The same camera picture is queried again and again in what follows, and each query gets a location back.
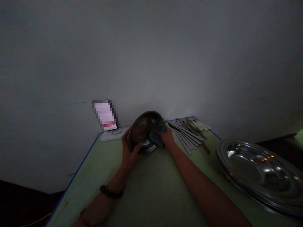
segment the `blue table edge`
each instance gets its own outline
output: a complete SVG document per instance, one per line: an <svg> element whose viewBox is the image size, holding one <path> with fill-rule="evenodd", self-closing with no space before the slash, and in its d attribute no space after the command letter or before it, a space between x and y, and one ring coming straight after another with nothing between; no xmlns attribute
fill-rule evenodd
<svg viewBox="0 0 303 227"><path fill-rule="evenodd" d="M212 130L209 129L209 131L211 131L219 140L221 140L221 138L220 138L219 136L217 136ZM67 190L69 189L70 185L72 184L72 182L73 182L75 176L77 175L79 169L81 168L83 162L85 161L86 157L88 156L88 154L89 154L89 152L91 151L92 147L94 146L95 142L97 141L97 139L99 138L99 136L100 136L102 133L103 133L103 132L101 132L101 133L99 133L99 134L97 135L97 137L96 137L94 143L92 144L91 148L88 150L86 156L84 157L83 161L81 162L80 166L78 167L78 169L77 169L76 173L74 174L73 178L72 178L71 181L69 182L67 188L65 189L65 191L64 191L63 195L61 196L61 198L59 199L57 205L55 206L53 212L51 213L51 215L50 215L50 217L48 218L47 222L45 223L44 227L46 227L46 226L48 225L48 223L50 222L50 220L51 220L53 214L55 213L56 209L58 208L60 202L62 201L63 197L65 196L65 193L66 193Z"/></svg>

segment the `phone screen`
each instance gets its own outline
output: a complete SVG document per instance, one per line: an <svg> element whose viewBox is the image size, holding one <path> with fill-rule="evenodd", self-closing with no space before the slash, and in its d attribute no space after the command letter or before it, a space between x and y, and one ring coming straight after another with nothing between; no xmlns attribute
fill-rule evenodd
<svg viewBox="0 0 303 227"><path fill-rule="evenodd" d="M102 130L117 129L114 110L109 100L93 101L93 108L97 114Z"/></svg>

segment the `dish towel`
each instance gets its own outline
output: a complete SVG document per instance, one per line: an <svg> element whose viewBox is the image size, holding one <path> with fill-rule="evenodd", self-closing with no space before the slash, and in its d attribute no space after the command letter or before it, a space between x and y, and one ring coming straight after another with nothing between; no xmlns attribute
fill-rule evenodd
<svg viewBox="0 0 303 227"><path fill-rule="evenodd" d="M152 129L148 134L151 141L153 141L156 145L163 147L163 143L160 136L154 132L155 129L160 132L165 132L165 120L163 118L152 126Z"/></svg>

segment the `hand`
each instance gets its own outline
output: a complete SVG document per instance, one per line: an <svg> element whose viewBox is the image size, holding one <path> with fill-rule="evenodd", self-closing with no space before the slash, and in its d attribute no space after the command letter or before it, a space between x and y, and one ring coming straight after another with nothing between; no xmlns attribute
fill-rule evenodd
<svg viewBox="0 0 303 227"><path fill-rule="evenodd" d="M166 125L165 132L160 132L155 130L155 133L158 134L164 143L164 148L168 151L171 151L176 146L176 143L173 138L172 130Z"/></svg>
<svg viewBox="0 0 303 227"><path fill-rule="evenodd" d="M136 165L138 160L138 152L142 147L142 143L139 143L131 152L130 148L130 128L122 136L122 145L123 145L123 155L122 155L122 168L125 168L128 171L131 171Z"/></svg>

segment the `tabletop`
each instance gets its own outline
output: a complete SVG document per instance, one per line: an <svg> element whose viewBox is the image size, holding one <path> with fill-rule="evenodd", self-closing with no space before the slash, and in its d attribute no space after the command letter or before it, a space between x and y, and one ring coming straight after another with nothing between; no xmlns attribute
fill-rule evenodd
<svg viewBox="0 0 303 227"><path fill-rule="evenodd" d="M202 146L188 155L173 133L176 144L233 202L253 226L297 226L296 223L272 214L256 201L234 188L216 160L215 149L220 141L212 131L204 132L210 155ZM122 162L122 142L102 142L99 134L49 218L47 227L71 226L79 213L107 184ZM107 226L209 226L190 195L179 171L164 148L140 155L130 174L124 196L117 201Z"/></svg>

